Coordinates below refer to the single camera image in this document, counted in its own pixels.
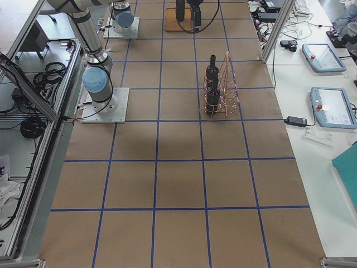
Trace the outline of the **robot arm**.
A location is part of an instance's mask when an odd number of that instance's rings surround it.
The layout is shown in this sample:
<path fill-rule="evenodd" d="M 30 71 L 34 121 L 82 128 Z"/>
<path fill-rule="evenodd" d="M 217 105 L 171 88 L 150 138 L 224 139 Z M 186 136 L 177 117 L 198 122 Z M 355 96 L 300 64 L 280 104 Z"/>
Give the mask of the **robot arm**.
<path fill-rule="evenodd" d="M 89 93 L 96 113 L 108 113 L 115 107 L 110 72 L 112 58 L 103 48 L 91 20 L 89 7 L 103 6 L 110 1 L 48 1 L 57 12 L 65 13 L 71 28 L 85 50 L 87 67 L 82 82 Z"/>
<path fill-rule="evenodd" d="M 165 31 L 190 34 L 200 32 L 202 3 L 203 1 L 175 1 L 175 7 L 165 11 Z M 128 1 L 113 2 L 111 8 L 113 13 L 110 18 L 115 31 L 129 30 L 134 25 L 135 17 Z"/>

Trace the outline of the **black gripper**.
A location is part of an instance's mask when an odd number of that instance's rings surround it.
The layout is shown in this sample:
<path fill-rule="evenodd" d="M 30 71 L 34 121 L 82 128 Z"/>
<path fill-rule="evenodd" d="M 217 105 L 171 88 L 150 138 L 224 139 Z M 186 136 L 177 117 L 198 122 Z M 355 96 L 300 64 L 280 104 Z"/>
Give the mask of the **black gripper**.
<path fill-rule="evenodd" d="M 189 4 L 190 10 L 192 10 L 194 31 L 198 31 L 201 26 L 200 5 L 204 2 L 204 0 L 187 0 L 186 2 Z"/>

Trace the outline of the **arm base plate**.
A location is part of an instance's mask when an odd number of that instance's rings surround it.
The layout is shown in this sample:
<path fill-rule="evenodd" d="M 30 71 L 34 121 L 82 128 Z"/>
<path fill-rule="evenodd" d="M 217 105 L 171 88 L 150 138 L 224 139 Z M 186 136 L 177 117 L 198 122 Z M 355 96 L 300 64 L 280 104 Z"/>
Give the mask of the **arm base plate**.
<path fill-rule="evenodd" d="M 129 88 L 114 88 L 109 102 L 93 102 L 89 93 L 81 115 L 82 123 L 124 123 L 126 121 Z"/>
<path fill-rule="evenodd" d="M 115 20 L 107 19 L 107 27 L 104 31 L 103 37 L 105 39 L 136 39 L 139 29 L 139 17 L 135 17 L 133 23 L 125 28 L 116 23 Z"/>

